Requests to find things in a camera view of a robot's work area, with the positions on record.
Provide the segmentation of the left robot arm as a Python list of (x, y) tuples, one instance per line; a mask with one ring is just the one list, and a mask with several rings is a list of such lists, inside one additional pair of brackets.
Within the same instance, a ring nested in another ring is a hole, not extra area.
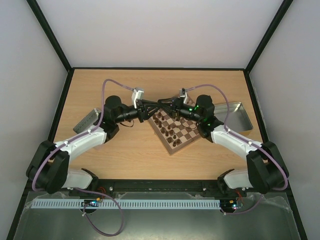
[(71, 169), (70, 163), (97, 146), (110, 141), (119, 131), (119, 123), (148, 120), (158, 109), (154, 101), (137, 99), (133, 105), (122, 103), (120, 97), (109, 96), (102, 103), (99, 120), (83, 132), (56, 143), (43, 141), (26, 171), (34, 191), (56, 193), (62, 188), (87, 189), (93, 175), (88, 170)]

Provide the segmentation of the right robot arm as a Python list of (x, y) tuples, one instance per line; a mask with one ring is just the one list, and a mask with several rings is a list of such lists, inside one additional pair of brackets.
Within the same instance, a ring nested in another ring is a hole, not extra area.
[(238, 188), (254, 188), (266, 194), (288, 187), (289, 174), (277, 146), (271, 141), (251, 140), (228, 128), (215, 117), (215, 105), (209, 95), (198, 96), (195, 106), (186, 104), (182, 96), (160, 99), (157, 103), (172, 118), (197, 122), (202, 138), (227, 148), (246, 161), (246, 169), (231, 169), (219, 177), (218, 191), (222, 195), (229, 196)]

